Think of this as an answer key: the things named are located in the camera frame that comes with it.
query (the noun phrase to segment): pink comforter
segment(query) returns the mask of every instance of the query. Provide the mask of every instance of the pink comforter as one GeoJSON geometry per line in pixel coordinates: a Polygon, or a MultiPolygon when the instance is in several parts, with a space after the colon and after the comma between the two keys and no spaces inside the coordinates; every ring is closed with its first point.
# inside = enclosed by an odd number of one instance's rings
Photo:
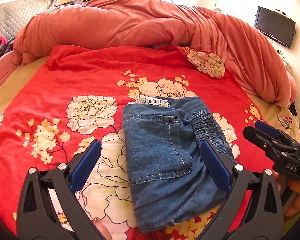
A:
{"type": "Polygon", "coordinates": [[[284,107],[296,94],[290,85],[294,81],[289,81],[266,37],[235,17],[204,7],[159,0],[92,0],[53,8],[20,30],[14,63],[29,64],[56,45],[71,44],[88,49],[183,44],[223,58],[242,89],[267,102],[284,107]]]}

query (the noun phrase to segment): beige bed sheet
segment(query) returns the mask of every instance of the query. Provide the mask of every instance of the beige bed sheet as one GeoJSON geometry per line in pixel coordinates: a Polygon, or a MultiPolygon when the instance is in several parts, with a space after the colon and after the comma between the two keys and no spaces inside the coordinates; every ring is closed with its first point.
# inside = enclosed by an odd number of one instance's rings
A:
{"type": "MultiPolygon", "coordinates": [[[[0,115],[19,93],[22,87],[32,78],[41,65],[47,60],[47,57],[40,58],[29,65],[19,66],[7,78],[7,80],[0,87],[0,115]]],[[[263,118],[267,123],[275,128],[281,129],[288,135],[300,141],[299,121],[294,118],[288,108],[281,108],[274,104],[267,103],[261,98],[253,95],[248,95],[250,99],[258,106],[263,118]],[[292,118],[292,129],[285,129],[281,126],[277,117],[284,118],[285,116],[292,118]]]]}

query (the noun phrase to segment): silver screw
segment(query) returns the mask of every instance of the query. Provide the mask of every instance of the silver screw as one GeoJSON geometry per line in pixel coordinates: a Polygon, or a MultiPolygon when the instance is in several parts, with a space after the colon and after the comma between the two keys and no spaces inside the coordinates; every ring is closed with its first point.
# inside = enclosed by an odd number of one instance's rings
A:
{"type": "Polygon", "coordinates": [[[243,166],[241,164],[237,164],[234,166],[237,171],[243,171],[243,166]]]}
{"type": "Polygon", "coordinates": [[[30,169],[29,169],[29,173],[30,173],[30,174],[35,173],[35,167],[30,168],[30,169]]]}
{"type": "Polygon", "coordinates": [[[265,173],[268,174],[268,175],[271,175],[271,174],[272,174],[272,171],[269,170],[269,169],[266,169],[266,170],[265,170],[265,173]]]}
{"type": "Polygon", "coordinates": [[[59,169],[59,170],[64,170],[66,167],[67,167],[67,164],[65,164],[65,163],[60,163],[59,166],[58,166],[58,169],[59,169]]]}

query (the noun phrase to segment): blue gripper pad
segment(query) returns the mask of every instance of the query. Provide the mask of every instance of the blue gripper pad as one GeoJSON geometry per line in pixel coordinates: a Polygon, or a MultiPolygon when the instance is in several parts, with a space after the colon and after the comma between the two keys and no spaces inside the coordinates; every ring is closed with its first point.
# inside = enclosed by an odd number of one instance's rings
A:
{"type": "Polygon", "coordinates": [[[256,121],[254,126],[255,126],[255,128],[264,132],[266,135],[270,136],[271,138],[277,138],[279,136],[277,129],[273,128],[272,126],[270,126],[262,121],[256,121]]]}
{"type": "Polygon", "coordinates": [[[200,144],[199,148],[201,157],[207,165],[217,187],[226,194],[230,194],[232,191],[231,174],[227,168],[206,140],[200,144]]]}
{"type": "Polygon", "coordinates": [[[71,173],[71,183],[69,188],[73,194],[75,194],[78,190],[82,190],[92,169],[100,158],[101,143],[95,140],[95,142],[92,142],[89,145],[88,149],[84,153],[84,157],[71,173]]]}

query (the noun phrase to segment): lace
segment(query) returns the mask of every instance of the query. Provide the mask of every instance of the lace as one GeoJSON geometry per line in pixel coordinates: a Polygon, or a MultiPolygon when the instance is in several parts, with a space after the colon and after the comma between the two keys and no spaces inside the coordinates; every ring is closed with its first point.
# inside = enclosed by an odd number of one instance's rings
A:
{"type": "Polygon", "coordinates": [[[151,98],[151,97],[144,96],[144,95],[135,95],[134,99],[136,101],[129,102],[128,105],[130,105],[130,104],[149,104],[149,105],[170,107],[168,100],[164,100],[164,99],[151,98]]]}

